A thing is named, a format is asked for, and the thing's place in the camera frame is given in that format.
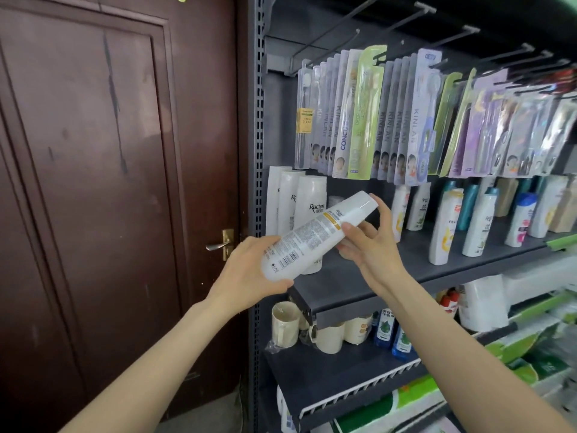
floor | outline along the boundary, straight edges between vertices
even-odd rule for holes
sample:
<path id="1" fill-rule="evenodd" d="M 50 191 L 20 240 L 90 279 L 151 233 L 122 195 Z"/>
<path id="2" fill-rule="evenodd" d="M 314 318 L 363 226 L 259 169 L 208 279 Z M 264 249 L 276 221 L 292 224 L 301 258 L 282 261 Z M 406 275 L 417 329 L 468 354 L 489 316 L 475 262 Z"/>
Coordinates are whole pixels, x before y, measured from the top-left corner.
<path id="1" fill-rule="evenodd" d="M 155 433 L 240 433 L 241 427 L 241 405 L 235 392 L 160 423 Z"/>

pantene bottle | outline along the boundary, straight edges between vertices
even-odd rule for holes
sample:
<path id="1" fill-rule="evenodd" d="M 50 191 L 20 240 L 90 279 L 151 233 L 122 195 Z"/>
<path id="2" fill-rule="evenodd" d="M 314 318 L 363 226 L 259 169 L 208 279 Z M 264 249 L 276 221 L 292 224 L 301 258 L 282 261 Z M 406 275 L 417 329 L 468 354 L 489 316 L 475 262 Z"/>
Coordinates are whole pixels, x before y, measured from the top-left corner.
<path id="1" fill-rule="evenodd" d="M 295 279 L 344 238 L 343 222 L 357 226 L 375 208 L 377 203 L 371 196 L 358 192 L 283 235 L 263 256 L 264 276 L 271 281 Z"/>

beige mug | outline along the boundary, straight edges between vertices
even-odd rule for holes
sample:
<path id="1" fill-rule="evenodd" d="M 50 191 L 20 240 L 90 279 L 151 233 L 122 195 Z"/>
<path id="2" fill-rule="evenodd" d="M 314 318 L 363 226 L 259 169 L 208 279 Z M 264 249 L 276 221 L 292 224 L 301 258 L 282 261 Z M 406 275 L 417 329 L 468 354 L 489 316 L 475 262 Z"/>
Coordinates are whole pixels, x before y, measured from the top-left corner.
<path id="1" fill-rule="evenodd" d="M 344 322 L 327 327 L 321 330 L 317 329 L 316 324 L 309 328 L 310 340 L 317 345 L 322 352 L 327 354 L 336 354 L 343 346 Z"/>
<path id="2" fill-rule="evenodd" d="M 360 345 L 369 335 L 371 322 L 372 315 L 347 320 L 344 323 L 344 340 L 353 345 Z"/>
<path id="3" fill-rule="evenodd" d="M 289 301 L 272 307 L 272 341 L 281 348 L 290 348 L 298 340 L 301 311 Z"/>

yellow label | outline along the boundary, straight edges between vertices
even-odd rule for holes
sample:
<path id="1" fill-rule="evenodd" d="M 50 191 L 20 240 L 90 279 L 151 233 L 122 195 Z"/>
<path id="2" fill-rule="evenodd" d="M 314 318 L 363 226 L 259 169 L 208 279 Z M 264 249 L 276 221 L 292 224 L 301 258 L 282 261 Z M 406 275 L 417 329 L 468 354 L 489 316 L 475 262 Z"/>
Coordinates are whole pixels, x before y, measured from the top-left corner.
<path id="1" fill-rule="evenodd" d="M 333 225 L 335 225 L 335 228 L 337 231 L 340 231 L 340 225 L 338 224 L 338 222 L 335 220 L 335 218 L 333 216 L 328 214 L 328 212 L 323 212 L 322 215 L 325 216 L 326 218 L 328 218 L 329 222 L 331 222 Z"/>
<path id="2" fill-rule="evenodd" d="M 309 134 L 313 130 L 313 109 L 297 109 L 297 133 Z"/>

